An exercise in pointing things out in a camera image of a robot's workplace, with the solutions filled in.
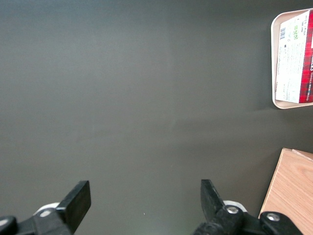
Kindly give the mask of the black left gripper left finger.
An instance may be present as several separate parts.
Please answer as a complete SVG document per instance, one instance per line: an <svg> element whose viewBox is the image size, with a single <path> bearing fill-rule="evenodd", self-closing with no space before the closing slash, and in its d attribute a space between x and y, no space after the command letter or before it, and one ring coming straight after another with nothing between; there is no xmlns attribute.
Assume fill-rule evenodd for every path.
<svg viewBox="0 0 313 235"><path fill-rule="evenodd" d="M28 219L0 218L2 235L73 235L91 206L89 181L80 181L61 202L46 204Z"/></svg>

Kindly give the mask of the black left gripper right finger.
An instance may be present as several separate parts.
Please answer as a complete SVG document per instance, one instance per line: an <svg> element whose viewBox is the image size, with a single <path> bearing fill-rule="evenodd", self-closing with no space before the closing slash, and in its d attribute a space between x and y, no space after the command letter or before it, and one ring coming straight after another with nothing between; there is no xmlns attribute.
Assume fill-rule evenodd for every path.
<svg viewBox="0 0 313 235"><path fill-rule="evenodd" d="M266 211L259 217L250 215L242 204L224 201L211 180L201 180L201 208L206 222L194 235L301 235L286 215Z"/></svg>

